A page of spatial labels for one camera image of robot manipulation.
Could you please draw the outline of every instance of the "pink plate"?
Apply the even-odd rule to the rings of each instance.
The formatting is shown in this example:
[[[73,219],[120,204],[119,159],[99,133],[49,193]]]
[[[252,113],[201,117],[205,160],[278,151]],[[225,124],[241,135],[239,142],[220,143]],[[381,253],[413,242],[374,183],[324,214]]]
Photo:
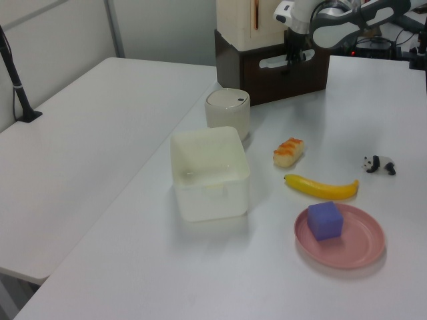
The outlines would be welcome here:
[[[381,226],[351,205],[336,203],[336,207],[344,218],[341,237],[317,241],[308,227],[305,209],[295,221],[298,243],[310,257],[330,267],[352,269],[373,262],[386,246]]]

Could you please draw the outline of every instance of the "foam block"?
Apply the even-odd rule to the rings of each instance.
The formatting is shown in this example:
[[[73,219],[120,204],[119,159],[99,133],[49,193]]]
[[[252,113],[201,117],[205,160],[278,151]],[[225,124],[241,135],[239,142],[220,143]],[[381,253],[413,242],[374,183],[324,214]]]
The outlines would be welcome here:
[[[332,201],[308,206],[308,227],[317,241],[339,237],[344,218]]]

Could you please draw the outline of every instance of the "toy panda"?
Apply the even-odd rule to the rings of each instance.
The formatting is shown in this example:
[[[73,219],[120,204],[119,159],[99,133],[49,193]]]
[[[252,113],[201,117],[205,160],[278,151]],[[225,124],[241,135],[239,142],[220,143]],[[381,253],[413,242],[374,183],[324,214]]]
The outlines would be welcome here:
[[[388,172],[389,175],[395,175],[394,162],[390,158],[382,156],[365,157],[365,162],[362,167],[366,172],[372,173],[378,169],[383,169]]]

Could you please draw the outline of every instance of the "yellow banana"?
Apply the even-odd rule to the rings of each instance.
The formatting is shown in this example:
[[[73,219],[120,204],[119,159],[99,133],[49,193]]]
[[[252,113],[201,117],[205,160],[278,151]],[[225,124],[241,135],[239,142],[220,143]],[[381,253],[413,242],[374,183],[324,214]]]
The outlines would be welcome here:
[[[325,185],[300,175],[285,175],[286,183],[298,191],[329,200],[341,200],[352,197],[358,192],[359,180],[349,185]]]

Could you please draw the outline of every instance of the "brown box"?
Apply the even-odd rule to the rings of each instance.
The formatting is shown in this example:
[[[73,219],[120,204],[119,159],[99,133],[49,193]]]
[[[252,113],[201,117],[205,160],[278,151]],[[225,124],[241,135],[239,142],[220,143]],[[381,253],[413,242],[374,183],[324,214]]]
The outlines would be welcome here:
[[[285,54],[284,45],[238,51],[215,30],[216,68],[222,87],[249,93],[251,105],[294,97],[326,88],[330,54],[315,48],[309,61],[273,69],[260,68],[260,61]],[[307,45],[304,50],[313,49]]]

